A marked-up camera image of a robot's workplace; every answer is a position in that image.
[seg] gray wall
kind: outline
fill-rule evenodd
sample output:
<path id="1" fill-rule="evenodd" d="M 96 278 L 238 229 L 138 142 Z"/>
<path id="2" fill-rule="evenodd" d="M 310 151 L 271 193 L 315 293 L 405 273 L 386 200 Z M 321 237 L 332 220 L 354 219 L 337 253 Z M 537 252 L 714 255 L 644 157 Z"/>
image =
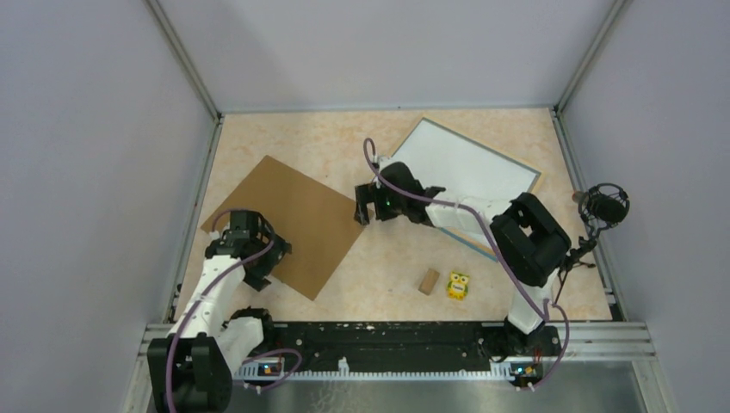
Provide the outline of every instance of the gray wall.
<path id="1" fill-rule="evenodd" d="M 0 5 L 0 411 L 119 411 L 211 131 L 140 0 Z"/>
<path id="2" fill-rule="evenodd" d="M 219 109 L 547 106 L 611 0 L 163 0 Z"/>
<path id="3" fill-rule="evenodd" d="M 634 2 L 566 123 L 589 182 L 625 186 L 604 241 L 682 411 L 727 411 L 730 3 Z"/>

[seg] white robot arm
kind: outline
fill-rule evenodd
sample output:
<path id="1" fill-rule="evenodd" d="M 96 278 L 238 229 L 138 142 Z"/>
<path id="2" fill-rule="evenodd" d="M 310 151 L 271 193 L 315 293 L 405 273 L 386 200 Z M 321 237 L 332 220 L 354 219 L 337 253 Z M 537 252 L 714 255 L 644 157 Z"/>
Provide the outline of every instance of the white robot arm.
<path id="1" fill-rule="evenodd" d="M 171 411 L 169 397 L 177 411 L 226 409 L 232 373 L 273 328 L 261 309 L 239 310 L 226 320 L 233 292 L 241 281 L 261 291 L 287 253 L 291 245 L 260 213 L 231 212 L 229 228 L 206 248 L 201 278 L 183 315 L 167 337 L 152 340 L 147 349 L 157 411 Z"/>
<path id="2" fill-rule="evenodd" d="M 376 165 L 383 179 L 424 200 L 398 194 L 375 179 L 356 187 L 355 219 L 358 222 L 369 223 L 367 204 L 374 203 L 375 217 L 379 220 L 405 215 L 413 223 L 456 229 L 487 244 L 473 214 L 456 205 L 470 206 L 487 225 L 492 239 L 497 241 L 501 258 L 509 265 L 525 295 L 538 305 L 544 299 L 552 298 L 554 280 L 560 265 L 566 261 L 571 244 L 567 234 L 534 195 L 522 194 L 514 200 L 485 200 L 454 194 L 446 188 L 423 188 L 407 166 L 389 158 L 378 158 Z M 543 324 L 543 319 L 523 294 L 515 291 L 506 322 L 527 336 Z"/>
<path id="3" fill-rule="evenodd" d="M 449 192 L 437 194 L 434 200 L 446 200 L 457 205 L 469 205 L 477 210 L 487 225 L 492 224 L 493 217 L 504 213 L 511 206 L 511 201 L 509 200 L 485 200 L 472 196 L 451 194 Z M 486 237 L 482 233 L 479 223 L 477 223 L 477 220 L 468 211 L 454 206 L 431 204 L 426 207 L 426 213 L 434 227 L 456 229 L 466 233 L 472 239 L 487 244 Z M 533 302 L 542 303 L 545 299 L 552 298 L 553 283 L 557 274 L 558 269 L 555 268 L 547 277 L 545 284 L 541 287 L 523 284 L 523 288 Z M 510 312 L 507 314 L 507 321 L 512 323 L 522 333 L 529 334 L 540 326 L 542 318 L 529 306 L 525 298 L 515 290 Z"/>

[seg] table surface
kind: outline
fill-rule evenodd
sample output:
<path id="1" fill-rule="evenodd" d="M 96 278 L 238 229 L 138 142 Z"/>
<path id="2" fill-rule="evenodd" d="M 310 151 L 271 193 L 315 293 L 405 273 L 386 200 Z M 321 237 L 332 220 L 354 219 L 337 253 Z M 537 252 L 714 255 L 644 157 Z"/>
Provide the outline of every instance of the table surface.
<path id="1" fill-rule="evenodd" d="M 541 170 L 545 178 L 535 194 L 573 244 L 585 234 L 571 201 L 572 185 L 546 108 L 227 115 L 177 316 L 195 289 L 203 250 L 210 242 L 200 224 L 265 155 L 355 199 L 354 186 L 371 177 L 362 157 L 362 140 L 369 136 L 380 151 L 388 151 L 423 114 Z M 439 271 L 441 277 L 426 296 L 418 286 L 429 268 Z M 451 270 L 471 275 L 469 294 L 463 301 L 447 297 Z M 314 301 L 274 277 L 270 279 L 272 284 L 260 293 L 242 283 L 234 293 L 230 312 L 252 305 L 268 308 L 274 320 L 280 321 L 502 320 L 515 291 L 497 262 L 404 217 L 374 221 L 368 226 Z M 560 304 L 570 319 L 610 319 L 603 283 L 595 268 L 571 272 Z"/>

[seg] yellow figurine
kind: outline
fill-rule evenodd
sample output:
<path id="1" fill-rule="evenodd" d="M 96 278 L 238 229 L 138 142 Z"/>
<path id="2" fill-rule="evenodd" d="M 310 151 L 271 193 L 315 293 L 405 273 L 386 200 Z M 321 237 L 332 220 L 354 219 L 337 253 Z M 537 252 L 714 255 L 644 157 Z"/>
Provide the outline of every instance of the yellow figurine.
<path id="1" fill-rule="evenodd" d="M 449 293 L 450 299 L 463 300 L 464 297 L 469 293 L 469 276 L 466 274 L 459 274 L 455 271 L 451 272 L 449 276 L 449 283 L 446 286 L 446 292 Z"/>

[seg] cardboard sheet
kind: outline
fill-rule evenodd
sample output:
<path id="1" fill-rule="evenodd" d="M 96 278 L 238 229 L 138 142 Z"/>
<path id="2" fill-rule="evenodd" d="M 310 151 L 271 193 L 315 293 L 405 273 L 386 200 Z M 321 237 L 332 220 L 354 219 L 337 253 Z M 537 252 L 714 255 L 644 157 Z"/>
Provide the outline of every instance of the cardboard sheet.
<path id="1" fill-rule="evenodd" d="M 317 294 L 362 232 L 355 202 L 276 159 L 266 156 L 202 224 L 211 231 L 221 211 L 259 211 L 292 244 L 272 275 L 309 299 Z M 218 221 L 218 230 L 228 217 Z"/>

